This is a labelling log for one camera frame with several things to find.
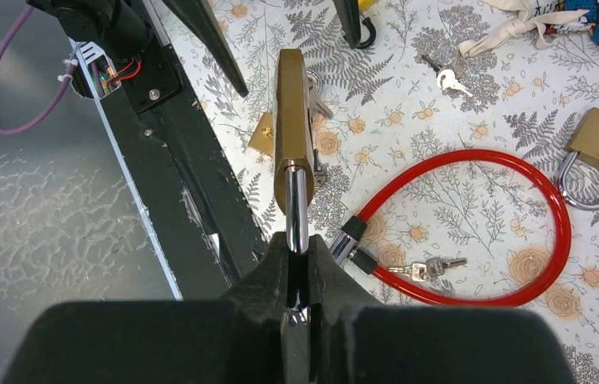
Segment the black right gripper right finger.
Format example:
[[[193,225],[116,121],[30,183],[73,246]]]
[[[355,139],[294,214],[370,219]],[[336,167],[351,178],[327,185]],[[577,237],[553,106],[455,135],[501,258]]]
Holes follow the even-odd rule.
[[[320,383],[572,383],[563,348],[535,313],[508,308],[387,306],[309,240],[318,301],[311,347]]]

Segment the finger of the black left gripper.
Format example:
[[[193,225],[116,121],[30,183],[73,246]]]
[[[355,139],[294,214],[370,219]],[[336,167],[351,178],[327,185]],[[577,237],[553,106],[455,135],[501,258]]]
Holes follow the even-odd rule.
[[[162,0],[163,4],[204,44],[241,97],[249,93],[242,72],[206,0]]]
[[[361,21],[358,0],[333,0],[345,40],[352,49],[361,43]]]

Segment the yellow small padlock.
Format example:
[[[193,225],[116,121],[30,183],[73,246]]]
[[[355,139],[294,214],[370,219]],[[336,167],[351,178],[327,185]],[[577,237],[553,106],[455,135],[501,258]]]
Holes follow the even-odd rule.
[[[358,46],[359,50],[364,50],[371,47],[377,37],[376,27],[373,24],[370,17],[365,16],[364,12],[368,10],[374,1],[358,1],[360,8],[360,21],[361,21],[361,43]]]

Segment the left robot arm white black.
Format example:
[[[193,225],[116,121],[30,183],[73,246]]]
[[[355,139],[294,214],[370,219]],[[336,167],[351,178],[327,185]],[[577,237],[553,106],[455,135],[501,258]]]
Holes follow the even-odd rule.
[[[55,17],[76,42],[94,42],[113,59],[139,58],[158,40],[154,27],[131,1],[28,1],[28,6]],[[207,1],[164,1],[163,4],[207,47],[234,89],[248,94],[218,22]]]

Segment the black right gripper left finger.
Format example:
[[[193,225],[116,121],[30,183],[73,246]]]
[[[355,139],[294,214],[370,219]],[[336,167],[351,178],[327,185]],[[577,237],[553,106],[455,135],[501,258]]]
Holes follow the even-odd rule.
[[[257,267],[220,298],[75,301],[42,312],[6,383],[282,383],[288,264],[276,233]]]

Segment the red cable lock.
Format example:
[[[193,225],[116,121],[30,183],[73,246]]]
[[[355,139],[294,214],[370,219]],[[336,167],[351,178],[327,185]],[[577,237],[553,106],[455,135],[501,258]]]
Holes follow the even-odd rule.
[[[405,203],[431,211],[451,258],[478,252],[479,280],[456,293],[449,270],[414,282],[388,271],[434,253],[429,224],[404,215]],[[351,262],[383,289],[444,306],[524,306],[534,303],[568,317],[580,294],[565,274],[573,225],[563,197],[549,178],[525,160],[484,149],[434,155],[402,171],[374,194],[340,229],[333,242],[339,263]]]

